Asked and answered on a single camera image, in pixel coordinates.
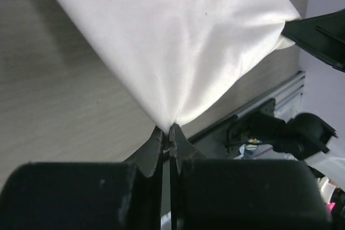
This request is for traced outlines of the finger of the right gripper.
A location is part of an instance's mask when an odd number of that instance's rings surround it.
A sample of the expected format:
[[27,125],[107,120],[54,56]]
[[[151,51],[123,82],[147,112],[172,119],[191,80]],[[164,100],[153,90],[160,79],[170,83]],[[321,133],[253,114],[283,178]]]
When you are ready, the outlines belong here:
[[310,55],[344,72],[344,10],[287,22],[282,35]]

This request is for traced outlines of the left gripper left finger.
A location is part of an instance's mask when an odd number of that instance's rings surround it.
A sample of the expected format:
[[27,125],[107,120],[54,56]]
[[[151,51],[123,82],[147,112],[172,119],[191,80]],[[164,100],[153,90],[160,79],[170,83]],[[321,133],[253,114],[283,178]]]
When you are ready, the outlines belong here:
[[1,229],[160,229],[164,133],[125,161],[35,162],[1,191]]

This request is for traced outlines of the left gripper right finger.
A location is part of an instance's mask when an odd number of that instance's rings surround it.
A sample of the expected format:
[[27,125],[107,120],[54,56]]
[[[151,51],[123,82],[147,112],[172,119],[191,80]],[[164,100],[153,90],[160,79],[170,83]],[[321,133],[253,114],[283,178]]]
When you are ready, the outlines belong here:
[[177,124],[169,145],[172,229],[331,229],[304,163],[207,159]]

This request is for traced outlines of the cream white t shirt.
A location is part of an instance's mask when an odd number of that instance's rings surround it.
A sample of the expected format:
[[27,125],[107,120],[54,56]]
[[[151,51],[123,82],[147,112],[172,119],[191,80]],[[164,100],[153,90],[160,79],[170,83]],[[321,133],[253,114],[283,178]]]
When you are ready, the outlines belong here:
[[300,15],[290,0],[57,0],[164,132],[199,117]]

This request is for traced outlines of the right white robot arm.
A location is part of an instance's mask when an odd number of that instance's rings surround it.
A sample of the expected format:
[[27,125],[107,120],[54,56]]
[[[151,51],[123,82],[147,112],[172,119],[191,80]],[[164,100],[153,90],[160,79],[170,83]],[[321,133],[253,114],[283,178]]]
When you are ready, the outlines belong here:
[[[283,36],[313,57],[344,72],[344,10],[286,23]],[[344,157],[331,149],[336,130],[315,114],[301,113],[284,122],[260,111],[250,120],[251,135],[276,152],[290,153],[331,179],[344,179]]]

